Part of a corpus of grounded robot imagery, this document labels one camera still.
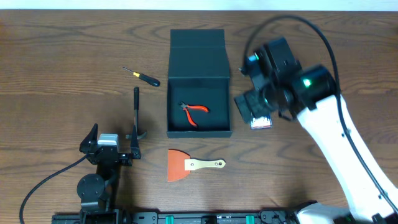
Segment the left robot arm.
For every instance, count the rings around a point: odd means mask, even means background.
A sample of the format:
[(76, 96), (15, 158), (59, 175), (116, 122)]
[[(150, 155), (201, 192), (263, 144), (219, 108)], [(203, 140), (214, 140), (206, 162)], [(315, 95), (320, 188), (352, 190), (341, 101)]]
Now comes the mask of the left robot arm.
[(122, 166), (132, 166), (134, 159), (141, 158), (137, 139), (137, 128), (131, 134), (131, 152), (119, 151), (117, 134), (98, 135), (98, 125), (80, 143), (79, 151), (96, 166), (94, 174), (82, 177), (77, 185), (81, 199), (81, 223), (132, 223), (129, 212), (115, 206)]

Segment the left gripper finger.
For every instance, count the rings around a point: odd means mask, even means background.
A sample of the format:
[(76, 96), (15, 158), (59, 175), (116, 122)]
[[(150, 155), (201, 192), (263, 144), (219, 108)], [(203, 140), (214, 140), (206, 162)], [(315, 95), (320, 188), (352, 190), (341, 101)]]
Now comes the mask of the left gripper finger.
[(91, 149), (92, 147), (94, 147), (97, 143), (97, 136), (98, 136), (98, 124), (95, 123), (91, 131), (80, 143), (80, 149)]
[(130, 149), (131, 149), (132, 159), (141, 159), (141, 150), (139, 148), (136, 125), (134, 125), (132, 129)]

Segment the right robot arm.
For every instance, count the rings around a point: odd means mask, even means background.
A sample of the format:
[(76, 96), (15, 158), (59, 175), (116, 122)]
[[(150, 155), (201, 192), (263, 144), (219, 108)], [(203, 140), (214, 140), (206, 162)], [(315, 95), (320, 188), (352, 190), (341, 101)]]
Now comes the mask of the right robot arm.
[(397, 223), (397, 187), (377, 164), (349, 115), (337, 78), (323, 65), (306, 70), (291, 53), (260, 50), (240, 68), (254, 89), (234, 100), (245, 123), (288, 111), (317, 143), (343, 189), (349, 215)]

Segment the clear precision screwdriver case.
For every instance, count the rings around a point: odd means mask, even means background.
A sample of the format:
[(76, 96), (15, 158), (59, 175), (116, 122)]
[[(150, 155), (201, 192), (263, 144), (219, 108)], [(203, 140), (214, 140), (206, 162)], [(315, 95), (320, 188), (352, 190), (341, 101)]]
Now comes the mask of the clear precision screwdriver case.
[(261, 116), (260, 118), (253, 118), (250, 122), (250, 128), (256, 129), (269, 129), (272, 127), (272, 119), (270, 115)]

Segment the black handled screwdriver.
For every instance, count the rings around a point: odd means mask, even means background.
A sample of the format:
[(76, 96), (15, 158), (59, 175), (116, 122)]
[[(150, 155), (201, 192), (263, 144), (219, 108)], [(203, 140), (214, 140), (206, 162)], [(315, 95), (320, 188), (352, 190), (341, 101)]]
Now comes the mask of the black handled screwdriver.
[(130, 69), (126, 68), (126, 67), (123, 67), (123, 69), (128, 71), (128, 72), (130, 72), (130, 73), (132, 73), (135, 77), (137, 77), (138, 79), (148, 83), (151, 86), (160, 87), (160, 81), (158, 79), (156, 79), (156, 78), (152, 78), (152, 77), (150, 77), (148, 75), (145, 75), (143, 73), (135, 72), (135, 71), (130, 70)]

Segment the red handled pliers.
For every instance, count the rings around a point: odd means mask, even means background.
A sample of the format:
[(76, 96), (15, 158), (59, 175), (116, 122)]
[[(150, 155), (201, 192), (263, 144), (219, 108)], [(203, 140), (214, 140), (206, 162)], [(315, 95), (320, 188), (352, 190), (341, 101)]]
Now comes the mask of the red handled pliers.
[(186, 104), (182, 101), (179, 102), (179, 105), (181, 106), (181, 108), (184, 110), (186, 116), (187, 116), (187, 120), (190, 123), (191, 126), (193, 126), (194, 128), (197, 128), (198, 125), (196, 124), (196, 122), (194, 122), (194, 120), (192, 119), (192, 116), (190, 114), (190, 110), (199, 110), (199, 111), (203, 111), (205, 113), (209, 113), (210, 110), (203, 105), (189, 105)]

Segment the orange scraper wooden handle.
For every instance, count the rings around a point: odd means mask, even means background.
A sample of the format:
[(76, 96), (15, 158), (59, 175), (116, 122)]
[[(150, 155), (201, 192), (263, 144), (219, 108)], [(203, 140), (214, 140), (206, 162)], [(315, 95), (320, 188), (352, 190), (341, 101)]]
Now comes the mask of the orange scraper wooden handle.
[(204, 168), (223, 168), (223, 159), (205, 161), (192, 159), (189, 154), (176, 149), (168, 150), (167, 181), (175, 182), (188, 176), (191, 171)]

